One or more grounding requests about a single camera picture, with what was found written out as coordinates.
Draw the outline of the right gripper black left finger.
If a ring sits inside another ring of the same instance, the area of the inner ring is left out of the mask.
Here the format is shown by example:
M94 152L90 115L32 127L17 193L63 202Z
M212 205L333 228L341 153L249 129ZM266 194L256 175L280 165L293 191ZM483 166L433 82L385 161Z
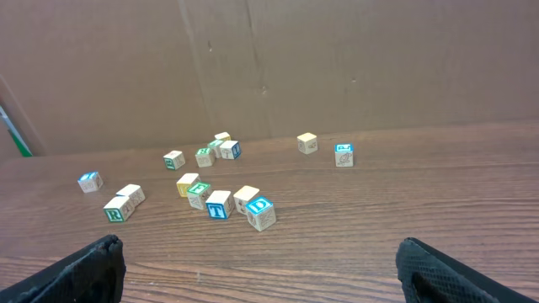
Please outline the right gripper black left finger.
M1 291L8 303L119 303L126 265L123 242L107 235Z

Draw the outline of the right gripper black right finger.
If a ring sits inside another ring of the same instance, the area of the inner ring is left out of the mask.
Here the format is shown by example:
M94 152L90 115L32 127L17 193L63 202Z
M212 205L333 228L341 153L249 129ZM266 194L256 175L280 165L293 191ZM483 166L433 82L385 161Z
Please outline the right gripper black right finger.
M537 303L413 237L396 267L407 303Z

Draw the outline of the blue T letter block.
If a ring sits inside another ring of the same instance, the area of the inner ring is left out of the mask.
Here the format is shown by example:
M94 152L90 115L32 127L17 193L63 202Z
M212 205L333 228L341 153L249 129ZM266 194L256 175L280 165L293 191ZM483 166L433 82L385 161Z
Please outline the blue T letter block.
M215 190L205 202L209 217L218 220L227 220L235 209L235 202L231 191Z

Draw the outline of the yellow-top wooden block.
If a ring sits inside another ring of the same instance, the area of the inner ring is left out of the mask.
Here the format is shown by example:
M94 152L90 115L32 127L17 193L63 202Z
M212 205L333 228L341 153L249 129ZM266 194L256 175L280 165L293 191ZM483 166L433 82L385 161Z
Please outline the yellow-top wooden block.
M234 195L234 201L236 204L237 211L242 214L247 214L247 208L246 205L257 195L259 194L259 189L255 187L251 187L248 185L244 185L242 188L240 188Z

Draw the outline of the blue D letter block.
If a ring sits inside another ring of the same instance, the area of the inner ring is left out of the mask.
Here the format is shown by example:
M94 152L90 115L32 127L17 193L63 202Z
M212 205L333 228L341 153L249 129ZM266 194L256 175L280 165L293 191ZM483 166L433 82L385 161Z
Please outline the blue D letter block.
M263 231L276 223L275 207L264 196L258 196L246 205L248 222L257 230Z

